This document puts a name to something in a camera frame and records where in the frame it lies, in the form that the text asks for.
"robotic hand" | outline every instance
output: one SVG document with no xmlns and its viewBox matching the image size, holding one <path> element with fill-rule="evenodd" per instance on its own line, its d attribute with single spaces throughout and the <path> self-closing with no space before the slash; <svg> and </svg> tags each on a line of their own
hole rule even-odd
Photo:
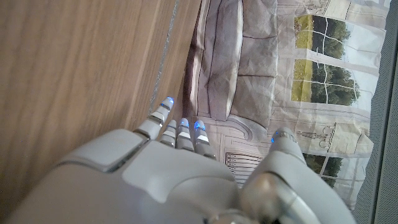
<svg viewBox="0 0 398 224">
<path fill-rule="evenodd" d="M 355 223 L 310 170 L 293 133 L 275 132 L 270 153 L 242 189 L 217 162 L 197 121 L 171 120 L 166 98 L 134 132 L 111 131 L 64 157 L 8 223 Z"/>
</svg>

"wooden cabinet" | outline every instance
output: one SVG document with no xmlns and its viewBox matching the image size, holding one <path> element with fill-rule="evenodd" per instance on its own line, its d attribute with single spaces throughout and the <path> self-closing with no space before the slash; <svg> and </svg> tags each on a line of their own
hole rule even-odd
<svg viewBox="0 0 398 224">
<path fill-rule="evenodd" d="M 199 6 L 1 1 L 0 219 L 65 154 L 177 96 Z"/>
</svg>

